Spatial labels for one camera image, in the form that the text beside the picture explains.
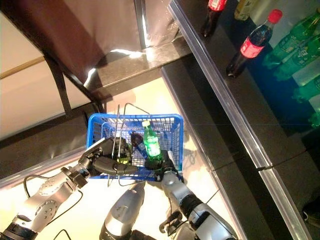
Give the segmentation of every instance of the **red bottle cap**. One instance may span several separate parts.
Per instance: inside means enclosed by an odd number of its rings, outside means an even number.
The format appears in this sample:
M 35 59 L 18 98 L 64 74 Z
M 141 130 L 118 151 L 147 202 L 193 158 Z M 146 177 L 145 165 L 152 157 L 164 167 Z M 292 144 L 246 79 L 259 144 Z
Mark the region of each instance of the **red bottle cap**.
M 282 11 L 280 11 L 279 9 L 273 9 L 268 16 L 268 21 L 272 24 L 276 24 L 277 22 L 279 22 L 281 17 Z

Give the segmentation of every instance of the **floor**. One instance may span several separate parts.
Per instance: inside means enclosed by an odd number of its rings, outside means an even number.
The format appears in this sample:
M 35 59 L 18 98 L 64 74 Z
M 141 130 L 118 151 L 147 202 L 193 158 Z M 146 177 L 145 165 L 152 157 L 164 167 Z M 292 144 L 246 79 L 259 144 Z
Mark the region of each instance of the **floor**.
M 107 112 L 116 113 L 118 104 L 120 104 L 121 113 L 123 113 L 125 103 L 132 103 L 151 114 L 179 113 L 162 78 L 113 97 L 113 99 L 106 104 Z M 140 112 L 128 106 L 126 114 L 140 114 Z M 183 176 L 186 179 L 187 186 L 200 200 L 207 202 L 217 192 L 218 187 L 208 173 L 193 140 L 186 131 L 184 133 L 183 147 Z M 45 174 L 45 176 L 52 176 L 59 171 L 59 169 L 56 169 Z M 130 180 L 122 180 L 121 183 L 126 184 L 129 183 L 129 181 Z M 28 182 L 29 192 L 31 194 L 35 193 L 42 182 L 41 179 L 30 180 Z M 89 179 L 88 184 L 81 189 L 83 192 L 82 200 L 68 213 L 60 217 L 59 220 L 46 227 L 38 235 L 37 240 L 54 239 L 55 235 L 61 229 L 66 229 L 73 240 L 99 239 L 101 227 L 110 208 L 128 189 L 128 186 L 119 186 L 117 181 L 113 181 L 108 187 L 107 182 L 107 179 Z M 167 218 L 167 213 L 170 212 L 168 198 L 162 190 L 150 184 L 146 184 L 144 189 L 144 203 L 133 229 L 137 229 L 157 240 L 168 239 L 166 234 L 159 231 L 159 225 Z M 74 193 L 60 207 L 58 214 L 69 208 L 79 197 L 79 193 Z M 4 231 L 10 224 L 25 199 L 26 196 L 22 184 L 10 189 L 0 189 L 0 231 Z M 209 200 L 208 205 L 235 228 L 230 216 L 230 211 L 227 209 L 225 201 L 219 191 Z M 57 240 L 63 239 L 67 239 L 64 233 L 57 237 Z

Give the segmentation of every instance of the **green plastic bottle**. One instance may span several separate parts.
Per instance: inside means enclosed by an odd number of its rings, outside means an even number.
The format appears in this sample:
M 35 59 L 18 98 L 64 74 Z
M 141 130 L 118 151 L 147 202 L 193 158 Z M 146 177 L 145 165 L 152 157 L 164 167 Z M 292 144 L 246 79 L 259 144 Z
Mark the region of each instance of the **green plastic bottle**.
M 311 117 L 308 120 L 311 123 L 311 126 L 316 129 L 320 127 L 320 113 L 315 112 L 311 115 Z
M 320 23 L 320 7 L 309 17 L 299 21 L 293 26 L 290 33 L 281 39 L 275 48 L 268 53 L 262 65 L 272 69 L 282 63 L 282 60 L 290 55 L 299 45 L 310 38 Z
M 273 73 L 278 81 L 288 80 L 292 74 L 299 71 L 320 56 L 320 34 L 312 37 L 300 47 L 284 64 Z
M 308 101 L 316 95 L 320 95 L 320 74 L 306 85 L 298 87 L 293 91 L 293 98 L 299 103 Z
M 163 159 L 158 137 L 156 133 L 151 129 L 150 121 L 143 121 L 142 126 L 144 127 L 143 142 L 146 148 L 146 152 L 149 157 L 149 161 L 161 161 Z

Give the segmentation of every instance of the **black cord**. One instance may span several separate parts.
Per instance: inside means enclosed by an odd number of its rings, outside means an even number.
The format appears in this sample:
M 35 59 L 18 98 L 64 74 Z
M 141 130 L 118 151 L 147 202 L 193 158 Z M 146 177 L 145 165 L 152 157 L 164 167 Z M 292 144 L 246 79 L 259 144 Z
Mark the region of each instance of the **black cord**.
M 27 188 L 27 179 L 28 178 L 39 178 L 39 179 L 49 179 L 50 177 L 46 177 L 46 176 L 40 176 L 40 175 L 36 175 L 36 174 L 31 174 L 31 175 L 28 175 L 26 176 L 24 179 L 23 179 L 23 187 L 24 187 L 24 191 L 25 191 L 25 194 L 27 196 L 27 198 L 30 198 L 30 194 L 28 192 L 28 188 Z
M 24 187 L 24 191 L 25 191 L 25 194 L 28 198 L 30 198 L 30 194 L 29 194 L 29 191 L 28 191 L 28 188 L 27 188 L 27 179 L 28 178 L 31 178 L 31 177 L 34 177 L 34 178 L 40 178 L 40 179 L 49 179 L 50 177 L 46 177 L 46 176 L 41 176 L 41 175 L 36 175 L 36 174 L 31 174 L 31 175 L 28 175 L 26 176 L 24 179 L 23 179 L 23 187 Z M 49 224 L 51 224 L 53 221 L 57 220 L 58 218 L 60 218 L 63 214 L 65 214 L 66 212 L 68 212 L 70 209 L 72 209 L 75 205 L 77 205 L 80 200 L 83 198 L 84 194 L 82 191 L 78 190 L 78 192 L 81 194 L 81 197 L 79 198 L 78 201 L 76 201 L 75 204 L 73 204 L 71 207 L 69 207 L 67 210 L 65 210 L 63 213 L 61 213 L 59 216 L 57 216 L 55 219 L 53 219 L 51 222 L 49 222 L 47 224 L 47 226 Z
M 182 223 L 180 223 L 170 234 L 169 234 L 169 231 L 168 231 L 168 237 L 170 237 L 172 234 L 174 234 L 186 222 L 188 222 L 188 220 L 185 220 Z
M 218 188 L 218 190 L 209 198 L 208 201 L 206 201 L 205 204 L 208 204 L 208 202 L 219 192 L 220 188 Z
M 170 203 L 170 216 L 172 215 L 172 205 L 171 205 L 171 200 L 170 200 L 170 198 L 168 197 L 168 199 L 169 199 L 169 203 Z M 168 227 L 168 237 L 169 237 L 169 231 L 170 231 L 170 223 L 171 223 L 171 221 L 169 221 L 169 227 Z
M 65 230 L 65 229 L 62 229 L 60 232 L 58 232 L 58 234 L 55 235 L 55 237 L 54 237 L 53 240 L 56 240 L 56 238 L 57 238 L 57 237 L 59 236 L 59 234 L 62 233 L 62 232 L 65 232 L 65 234 L 67 235 L 68 239 L 69 239 L 69 240 L 72 240 L 71 237 L 69 236 L 67 230 Z
M 49 223 L 47 224 L 47 226 L 48 226 L 49 224 L 51 224 L 53 221 L 55 221 L 55 220 L 57 220 L 58 218 L 60 218 L 63 214 L 65 214 L 66 212 L 68 212 L 70 209 L 72 209 L 75 205 L 77 205 L 77 204 L 80 202 L 80 200 L 82 199 L 82 197 L 84 196 L 84 194 L 83 194 L 83 192 L 80 191 L 80 190 L 78 190 L 78 192 L 81 193 L 81 197 L 79 198 L 79 200 L 76 201 L 75 204 L 73 204 L 71 207 L 69 207 L 67 210 L 65 210 L 63 213 L 61 213 L 59 216 L 57 216 L 55 219 L 53 219 L 51 222 L 49 222 Z

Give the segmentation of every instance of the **wooden stick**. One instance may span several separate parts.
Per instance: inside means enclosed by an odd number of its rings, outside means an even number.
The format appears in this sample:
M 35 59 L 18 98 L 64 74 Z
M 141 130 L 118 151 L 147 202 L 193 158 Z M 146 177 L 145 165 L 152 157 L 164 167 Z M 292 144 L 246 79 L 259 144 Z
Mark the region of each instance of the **wooden stick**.
M 25 62 L 25 63 L 23 63 L 23 64 L 21 64 L 19 66 L 16 66 L 14 68 L 9 69 L 8 71 L 5 71 L 5 72 L 1 73 L 0 74 L 0 79 L 4 79 L 4 78 L 6 78 L 8 76 L 16 74 L 16 73 L 18 73 L 18 72 L 20 72 L 22 70 L 25 70 L 25 69 L 33 66 L 33 65 L 41 63 L 44 60 L 45 60 L 44 56 L 40 56 L 40 57 L 37 57 L 37 58 L 32 59 L 30 61 L 27 61 L 27 62 Z

